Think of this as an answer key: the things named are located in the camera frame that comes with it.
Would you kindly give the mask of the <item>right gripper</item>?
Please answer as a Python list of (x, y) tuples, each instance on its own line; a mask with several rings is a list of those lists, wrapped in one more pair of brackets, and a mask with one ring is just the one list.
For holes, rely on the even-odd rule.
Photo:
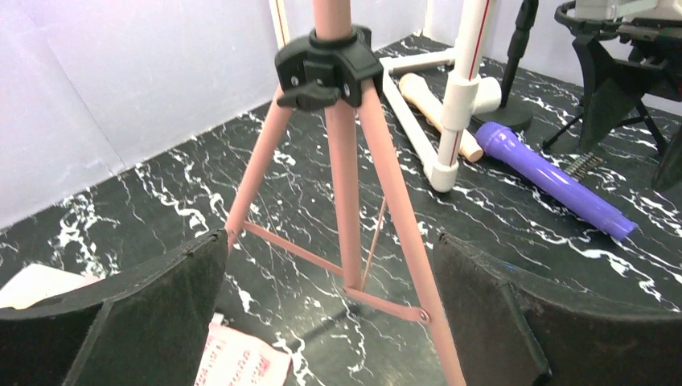
[[(681, 21), (635, 18), (621, 23), (618, 34), (632, 46), (628, 60), (616, 60), (593, 36), (573, 41), (583, 77), (582, 126), (578, 149), (593, 150), (632, 110), (632, 121), (651, 125), (642, 102), (645, 93), (670, 101), (681, 100)], [(681, 140), (678, 129), (668, 143), (651, 181), (666, 191), (681, 182)]]

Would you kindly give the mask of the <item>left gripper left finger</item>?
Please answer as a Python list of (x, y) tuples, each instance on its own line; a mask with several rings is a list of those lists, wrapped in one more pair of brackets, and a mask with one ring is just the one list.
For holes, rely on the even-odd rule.
[(2, 309), (2, 384), (192, 385), (227, 258), (219, 229), (26, 309)]

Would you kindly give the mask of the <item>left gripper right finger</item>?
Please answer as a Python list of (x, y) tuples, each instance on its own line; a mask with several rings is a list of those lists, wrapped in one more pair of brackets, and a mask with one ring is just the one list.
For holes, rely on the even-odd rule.
[(443, 232), (433, 272), (469, 385), (678, 385), (681, 316), (550, 281)]

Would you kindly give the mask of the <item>pink sheet music page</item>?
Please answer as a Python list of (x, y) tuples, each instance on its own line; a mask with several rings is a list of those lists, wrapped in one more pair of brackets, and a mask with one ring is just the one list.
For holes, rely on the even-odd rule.
[(195, 386), (282, 386), (291, 358), (260, 339), (212, 322)]

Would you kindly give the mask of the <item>black tripod mic stand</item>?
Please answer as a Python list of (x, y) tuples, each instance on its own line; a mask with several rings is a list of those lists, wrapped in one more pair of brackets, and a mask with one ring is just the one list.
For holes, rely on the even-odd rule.
[[(594, 20), (570, 15), (577, 2), (568, 1), (556, 8), (555, 19), (569, 28), (573, 49), (581, 65), (583, 95), (578, 148), (595, 149), (612, 129), (643, 122), (663, 154), (666, 138), (644, 106), (643, 96), (678, 99), (675, 85), (676, 53), (681, 37), (680, 25), (670, 20), (623, 18)], [(632, 110), (639, 116), (628, 117)]]

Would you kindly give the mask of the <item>white sheet music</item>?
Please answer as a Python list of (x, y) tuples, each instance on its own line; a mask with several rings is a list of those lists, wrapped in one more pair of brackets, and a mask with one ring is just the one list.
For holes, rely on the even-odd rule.
[(99, 281), (93, 275), (69, 273), (40, 264), (30, 264), (1, 288), (1, 308), (26, 309), (36, 302)]

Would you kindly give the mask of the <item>purple microphone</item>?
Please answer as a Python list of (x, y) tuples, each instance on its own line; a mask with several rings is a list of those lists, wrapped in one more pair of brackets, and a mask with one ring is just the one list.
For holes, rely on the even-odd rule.
[(623, 240), (637, 228), (616, 207), (529, 149), (507, 126), (484, 123), (475, 139), (485, 154), (510, 166), (601, 232)]

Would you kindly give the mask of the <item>black round-base mic stand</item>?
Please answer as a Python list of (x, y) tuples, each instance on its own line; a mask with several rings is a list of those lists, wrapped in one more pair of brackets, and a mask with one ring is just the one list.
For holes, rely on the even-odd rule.
[(532, 112), (521, 103), (519, 98), (511, 95), (511, 90), (516, 79), (516, 72), (520, 61), (528, 46), (538, 7), (538, 0), (524, 0), (521, 3), (516, 17), (516, 28), (510, 38), (507, 49), (507, 64), (501, 82), (500, 105), (493, 112), (475, 114), (473, 122), (476, 129), (489, 121), (506, 125), (517, 133), (525, 131), (531, 126)]

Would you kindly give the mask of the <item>pink microphone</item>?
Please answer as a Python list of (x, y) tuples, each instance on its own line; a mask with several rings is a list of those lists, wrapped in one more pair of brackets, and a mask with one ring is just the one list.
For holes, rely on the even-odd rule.
[[(398, 88), (408, 103), (416, 107), (439, 133), (444, 133), (441, 123), (442, 103), (430, 91), (422, 76), (415, 73), (404, 74), (399, 80)], [(462, 132), (459, 154), (469, 162), (477, 162), (483, 156), (483, 149), (467, 129)]]

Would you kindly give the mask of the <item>pink music stand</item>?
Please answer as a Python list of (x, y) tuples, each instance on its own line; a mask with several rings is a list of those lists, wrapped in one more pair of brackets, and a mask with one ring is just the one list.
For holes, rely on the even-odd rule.
[[(225, 230), (228, 246), (251, 232), (343, 278), (344, 292), (378, 310), (425, 324), (450, 385), (465, 384), (445, 308), (418, 230), (413, 206), (387, 126), (380, 89), (384, 69), (371, 49), (369, 29), (351, 20), (348, 1), (316, 1), (314, 29), (287, 43), (276, 55), (279, 84)], [(339, 238), (339, 265), (248, 222), (247, 215), (273, 153), (294, 110), (325, 113)], [(364, 289), (371, 262), (361, 257), (356, 133), (362, 130), (384, 195), (382, 212), (393, 219), (419, 305), (403, 306)]]

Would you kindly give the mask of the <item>small black comb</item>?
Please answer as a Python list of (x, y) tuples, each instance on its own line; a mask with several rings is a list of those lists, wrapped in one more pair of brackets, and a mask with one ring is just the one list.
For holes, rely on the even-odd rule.
[(600, 166), (603, 159), (593, 153), (582, 154), (563, 171), (573, 179), (580, 181), (594, 168)]

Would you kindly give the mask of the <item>white pvc pipe frame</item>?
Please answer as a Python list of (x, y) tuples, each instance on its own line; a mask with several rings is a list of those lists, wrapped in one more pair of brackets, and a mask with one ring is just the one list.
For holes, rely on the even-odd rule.
[[(280, 105), (315, 111), (343, 99), (353, 106), (361, 100), (360, 82), (373, 78), (385, 95), (417, 152), (431, 187), (450, 191), (458, 176), (462, 132), (477, 113), (500, 105), (501, 86), (479, 74), (483, 46), (491, 23), (494, 1), (466, 1), (456, 44), (429, 54), (380, 59), (372, 52), (372, 31), (358, 24), (352, 32), (327, 42), (317, 30), (289, 41), (275, 56), (275, 68), (284, 92)], [(422, 76), (443, 106), (438, 130), (398, 88), (407, 73)]]

